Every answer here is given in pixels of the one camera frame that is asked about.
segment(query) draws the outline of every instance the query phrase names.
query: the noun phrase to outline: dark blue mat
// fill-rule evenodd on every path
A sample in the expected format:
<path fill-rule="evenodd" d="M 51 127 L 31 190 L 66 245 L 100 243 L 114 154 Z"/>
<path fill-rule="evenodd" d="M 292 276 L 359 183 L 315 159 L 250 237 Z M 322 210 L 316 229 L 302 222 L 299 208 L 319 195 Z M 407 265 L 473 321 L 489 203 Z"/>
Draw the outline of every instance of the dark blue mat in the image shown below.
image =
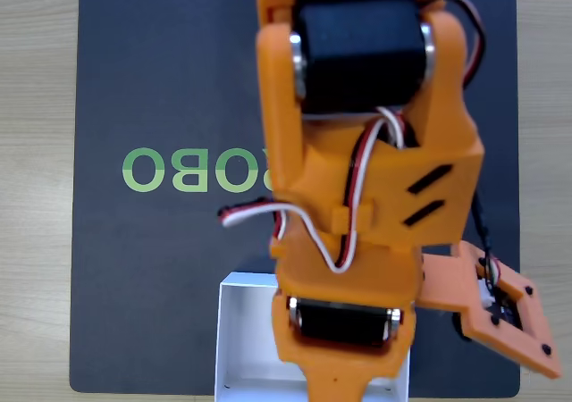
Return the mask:
<path fill-rule="evenodd" d="M 489 33 L 467 91 L 487 148 L 480 186 L 495 253 L 518 268 L 516 0 L 474 2 Z M 270 218 L 233 230 L 216 219 L 268 193 L 256 32 L 255 0 L 80 0 L 74 389 L 212 394 L 218 283 L 273 266 Z M 516 365 L 463 342 L 450 314 L 419 311 L 412 396 L 518 388 Z"/>

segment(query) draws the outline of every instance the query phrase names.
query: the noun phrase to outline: black wire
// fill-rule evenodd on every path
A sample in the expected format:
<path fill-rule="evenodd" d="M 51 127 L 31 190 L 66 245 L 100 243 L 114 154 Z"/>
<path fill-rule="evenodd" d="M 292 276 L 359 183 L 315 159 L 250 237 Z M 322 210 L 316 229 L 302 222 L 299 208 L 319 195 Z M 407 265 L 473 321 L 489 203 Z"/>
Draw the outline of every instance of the black wire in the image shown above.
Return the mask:
<path fill-rule="evenodd" d="M 484 279 L 487 283 L 487 288 L 492 294 L 494 285 L 492 284 L 491 276 L 491 260 L 492 260 L 492 242 L 491 235 L 489 233 L 489 227 L 486 224 L 484 218 L 483 204 L 479 198 L 479 194 L 475 191 L 473 195 L 473 202 L 471 203 L 471 214 L 473 215 L 473 220 L 475 221 L 476 233 L 481 239 L 481 244 L 483 245 L 484 251 Z"/>
<path fill-rule="evenodd" d="M 421 4 L 421 7 L 426 7 L 429 4 L 433 4 L 441 0 L 427 0 Z M 473 4 L 470 0 L 445 0 L 457 4 L 463 11 L 467 14 L 468 19 L 471 21 L 473 26 L 476 29 L 476 33 L 478 34 L 478 41 L 475 44 L 477 49 L 474 51 L 476 52 L 475 60 L 471 67 L 469 67 L 466 76 L 463 80 L 463 88 L 467 88 L 471 81 L 475 78 L 475 75 L 479 71 L 481 64 L 484 59 L 484 54 L 486 51 L 487 46 L 487 37 L 486 32 L 484 30 L 484 25 L 481 20 L 481 17 L 478 11 L 475 9 Z M 478 234 L 479 238 L 481 239 L 481 244 L 483 245 L 484 251 L 484 278 L 487 283 L 487 288 L 489 291 L 493 291 L 493 284 L 492 284 L 492 242 L 491 242 L 491 235 L 489 232 L 489 227 L 486 224 L 486 220 L 484 218 L 484 209 L 483 204 L 481 203 L 481 199 L 479 198 L 478 192 L 475 190 L 473 195 L 473 201 L 471 203 L 471 214 L 473 215 L 473 220 L 475 221 L 475 228 L 476 233 Z"/>
<path fill-rule="evenodd" d="M 421 3 L 421 7 L 422 8 L 426 7 L 429 4 L 433 4 L 438 1 L 441 0 L 426 0 L 425 2 Z M 480 46 L 476 50 L 477 54 L 475 58 L 475 64 L 472 67 L 472 69 L 467 73 L 467 76 L 465 77 L 465 80 L 463 82 L 463 86 L 466 88 L 475 77 L 476 73 L 481 67 L 481 63 L 483 62 L 484 53 L 486 51 L 486 46 L 487 46 L 486 32 L 484 30 L 483 21 L 481 20 L 478 11 L 475 9 L 470 0 L 445 0 L 445 1 L 457 4 L 461 9 L 463 9 L 463 11 L 467 14 L 468 19 L 475 27 L 476 33 L 479 36 Z"/>

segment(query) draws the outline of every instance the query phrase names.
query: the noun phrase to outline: white box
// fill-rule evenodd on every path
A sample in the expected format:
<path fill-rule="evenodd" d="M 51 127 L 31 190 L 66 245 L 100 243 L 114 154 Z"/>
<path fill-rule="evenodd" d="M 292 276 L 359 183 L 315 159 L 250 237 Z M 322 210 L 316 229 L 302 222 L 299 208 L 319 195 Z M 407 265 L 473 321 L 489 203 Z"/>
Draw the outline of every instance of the white box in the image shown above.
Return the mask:
<path fill-rule="evenodd" d="M 232 272 L 220 285 L 215 402 L 306 402 L 306 379 L 278 358 L 271 307 L 273 274 Z M 409 356 L 395 380 L 375 379 L 364 402 L 407 402 Z"/>

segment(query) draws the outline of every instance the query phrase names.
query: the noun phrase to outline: wooden surface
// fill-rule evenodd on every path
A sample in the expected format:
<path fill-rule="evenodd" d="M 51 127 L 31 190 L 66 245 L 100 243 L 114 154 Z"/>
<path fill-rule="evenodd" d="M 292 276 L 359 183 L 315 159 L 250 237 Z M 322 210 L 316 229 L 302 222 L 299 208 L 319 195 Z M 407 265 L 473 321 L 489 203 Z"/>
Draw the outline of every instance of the wooden surface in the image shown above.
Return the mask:
<path fill-rule="evenodd" d="M 78 0 L 0 0 L 0 400 L 68 385 Z M 565 378 L 517 400 L 572 400 L 572 0 L 518 0 L 522 267 L 543 293 Z"/>

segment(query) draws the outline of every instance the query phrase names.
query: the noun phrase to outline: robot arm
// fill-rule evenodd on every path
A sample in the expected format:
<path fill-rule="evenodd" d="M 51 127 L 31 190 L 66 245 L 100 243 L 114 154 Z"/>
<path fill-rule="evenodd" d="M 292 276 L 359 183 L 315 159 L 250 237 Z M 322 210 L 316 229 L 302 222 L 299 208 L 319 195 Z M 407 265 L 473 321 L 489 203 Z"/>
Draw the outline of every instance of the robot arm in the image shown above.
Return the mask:
<path fill-rule="evenodd" d="M 274 337 L 313 401 L 357 401 L 372 378 L 396 376 L 415 305 L 455 312 L 469 338 L 561 374 L 537 290 L 492 257 L 486 231 L 484 252 L 421 253 L 460 242 L 484 154 L 463 99 L 484 32 L 455 0 L 479 32 L 466 66 L 443 1 L 258 0 L 273 199 L 220 216 L 274 214 Z"/>

